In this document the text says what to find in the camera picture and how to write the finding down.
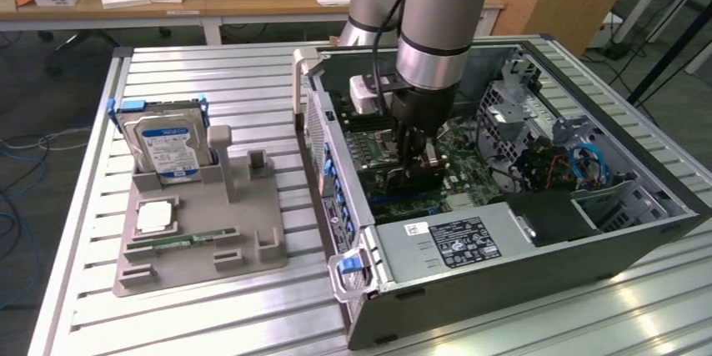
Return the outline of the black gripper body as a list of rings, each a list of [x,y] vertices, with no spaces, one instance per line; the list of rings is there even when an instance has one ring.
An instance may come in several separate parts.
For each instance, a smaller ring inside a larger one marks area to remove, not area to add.
[[[454,95],[454,86],[437,90],[401,89],[393,94],[390,114],[405,128],[435,133],[449,118]]]

